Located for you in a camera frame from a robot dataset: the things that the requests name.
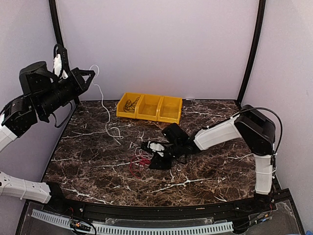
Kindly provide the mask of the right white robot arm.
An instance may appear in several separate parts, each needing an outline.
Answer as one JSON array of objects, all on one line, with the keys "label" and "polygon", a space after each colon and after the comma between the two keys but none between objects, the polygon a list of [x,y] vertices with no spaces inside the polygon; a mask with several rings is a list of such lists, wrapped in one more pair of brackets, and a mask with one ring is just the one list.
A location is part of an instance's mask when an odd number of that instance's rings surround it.
[{"label": "right white robot arm", "polygon": [[167,142],[144,141],[141,149],[152,154],[150,169],[171,169],[172,161],[181,156],[194,155],[234,139],[243,139],[255,158],[256,197],[250,200],[250,209],[261,212],[268,205],[272,180],[276,169],[276,155],[281,140],[275,139],[274,122],[262,114],[272,112],[263,107],[245,105],[233,116],[199,129],[189,136],[176,123],[162,130]]}]

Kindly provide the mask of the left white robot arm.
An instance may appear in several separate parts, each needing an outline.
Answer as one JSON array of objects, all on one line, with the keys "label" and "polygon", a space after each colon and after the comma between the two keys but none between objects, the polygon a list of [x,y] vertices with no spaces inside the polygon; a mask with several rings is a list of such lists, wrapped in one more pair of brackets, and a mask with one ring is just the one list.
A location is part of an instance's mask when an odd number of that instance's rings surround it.
[{"label": "left white robot arm", "polygon": [[[79,102],[95,77],[93,70],[74,68],[67,78],[60,79],[48,71],[45,61],[33,63],[19,74],[23,94],[10,101],[0,113],[0,148],[20,138],[39,120],[49,122],[49,116],[60,107]],[[69,203],[62,197],[57,183],[28,181],[0,173],[0,194],[21,200],[49,203],[58,213],[66,213]]]}]

